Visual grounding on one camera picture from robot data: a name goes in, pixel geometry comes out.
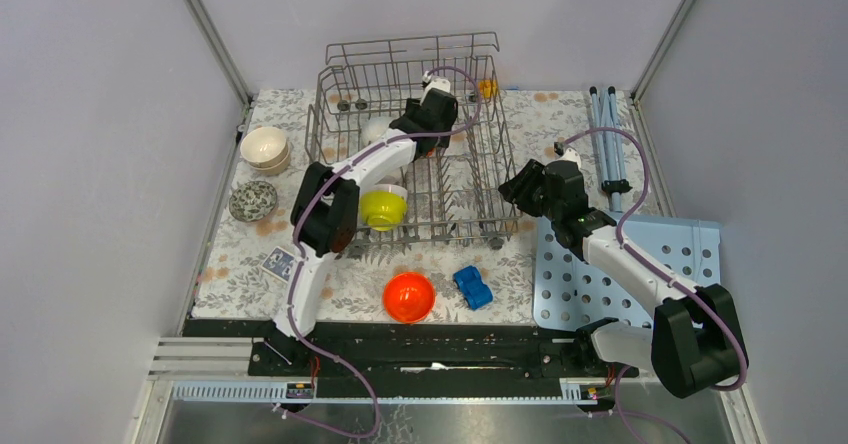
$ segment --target white wall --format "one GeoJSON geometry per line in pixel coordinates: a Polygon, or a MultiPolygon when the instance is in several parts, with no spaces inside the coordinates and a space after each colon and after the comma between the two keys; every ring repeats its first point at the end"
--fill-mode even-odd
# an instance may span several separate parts
{"type": "Polygon", "coordinates": [[[686,217],[722,276],[770,444],[845,442],[848,0],[700,0],[649,89],[686,217]]]}
{"type": "Polygon", "coordinates": [[[239,105],[182,0],[0,15],[0,441],[120,442],[239,105]]]}
{"type": "Polygon", "coordinates": [[[635,85],[680,0],[203,0],[253,91],[314,88],[327,44],[497,31],[502,84],[635,85]]]}

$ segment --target red bowl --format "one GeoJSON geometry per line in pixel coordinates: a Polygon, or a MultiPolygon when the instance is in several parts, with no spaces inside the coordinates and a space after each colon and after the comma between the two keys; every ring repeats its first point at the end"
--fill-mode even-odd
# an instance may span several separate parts
{"type": "Polygon", "coordinates": [[[383,307],[392,319],[412,324],[427,317],[436,304],[436,289],[417,272],[393,277],[383,290],[383,307]]]}

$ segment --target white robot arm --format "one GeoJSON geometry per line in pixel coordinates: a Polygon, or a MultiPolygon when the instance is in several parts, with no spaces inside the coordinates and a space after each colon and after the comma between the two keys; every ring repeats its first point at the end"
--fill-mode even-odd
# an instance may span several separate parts
{"type": "MultiPolygon", "coordinates": [[[[306,170],[292,210],[293,223],[300,220],[308,202],[327,179],[347,169],[343,178],[328,191],[333,194],[333,202],[319,201],[306,217],[297,237],[305,255],[297,258],[302,261],[302,267],[291,307],[297,329],[303,335],[315,327],[318,297],[329,266],[356,232],[360,189],[369,189],[395,170],[450,143],[450,139],[414,137],[421,133],[449,131],[457,117],[457,102],[450,93],[450,81],[430,75],[425,75],[424,81],[422,98],[408,100],[404,115],[393,121],[379,139],[332,166],[314,162],[306,170]]],[[[295,336],[288,309],[289,305],[281,306],[274,322],[283,334],[295,336]]]]}
{"type": "Polygon", "coordinates": [[[557,242],[615,279],[654,316],[652,329],[631,327],[616,319],[581,327],[576,338],[577,347],[585,354],[578,356],[581,362],[618,362],[652,370],[669,392],[681,398],[740,374],[740,359],[727,335],[687,294],[708,306],[744,352],[730,293],[718,284],[698,287],[666,270],[616,229],[615,220],[589,207],[577,163],[558,160],[545,166],[531,159],[498,190],[523,212],[550,219],[557,242]],[[660,279],[651,268],[663,269],[669,280],[660,279]]]}

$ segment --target floral tablecloth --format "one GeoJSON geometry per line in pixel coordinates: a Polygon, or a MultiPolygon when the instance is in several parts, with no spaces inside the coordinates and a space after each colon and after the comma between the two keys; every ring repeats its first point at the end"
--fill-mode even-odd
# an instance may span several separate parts
{"type": "MultiPolygon", "coordinates": [[[[503,91],[504,113],[520,169],[534,158],[542,163],[556,158],[554,141],[589,127],[590,101],[584,92],[503,91]]],[[[198,275],[192,316],[195,318],[268,319],[285,300],[287,284],[269,276],[259,264],[276,246],[293,250],[289,213],[303,172],[309,164],[303,150],[307,107],[314,91],[265,90],[254,105],[249,124],[274,126],[288,133],[292,161],[282,174],[272,177],[253,172],[244,161],[236,165],[229,192],[252,180],[270,182],[277,189],[278,209],[257,223],[242,223],[224,209],[213,239],[209,260],[198,275]]],[[[630,113],[619,95],[619,115],[624,128],[632,129],[630,113]]],[[[593,140],[575,143],[592,206],[606,209],[596,174],[593,140]]],[[[624,146],[628,178],[634,191],[626,194],[626,209],[638,197],[644,179],[636,149],[624,146]]],[[[640,213],[659,214],[656,199],[649,196],[640,213]]],[[[436,287],[436,305],[424,322],[532,324],[533,269],[536,232],[533,218],[524,217],[518,232],[498,251],[483,242],[459,244],[418,243],[411,248],[369,248],[359,259],[340,259],[321,290],[319,320],[391,322],[383,309],[383,287],[394,275],[412,270],[430,278],[436,287]],[[469,309],[452,282],[454,272],[476,266],[494,294],[494,302],[477,311],[469,309]]]]}

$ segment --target metal floor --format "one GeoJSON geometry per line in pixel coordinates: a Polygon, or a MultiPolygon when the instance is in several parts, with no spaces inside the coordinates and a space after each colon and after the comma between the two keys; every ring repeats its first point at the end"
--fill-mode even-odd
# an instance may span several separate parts
{"type": "MultiPolygon", "coordinates": [[[[720,398],[705,391],[679,400],[659,384],[622,385],[622,401],[680,427],[694,443],[732,443],[720,398]]],[[[268,404],[173,401],[160,442],[167,444],[346,444],[356,440],[313,426],[283,421],[268,404]]],[[[383,425],[372,444],[533,444],[636,442],[618,416],[569,418],[581,414],[574,406],[516,404],[389,404],[381,406],[383,425]]],[[[370,406],[315,404],[302,411],[346,430],[371,425],[370,406]]],[[[681,442],[659,425],[630,419],[647,442],[681,442]]]]}

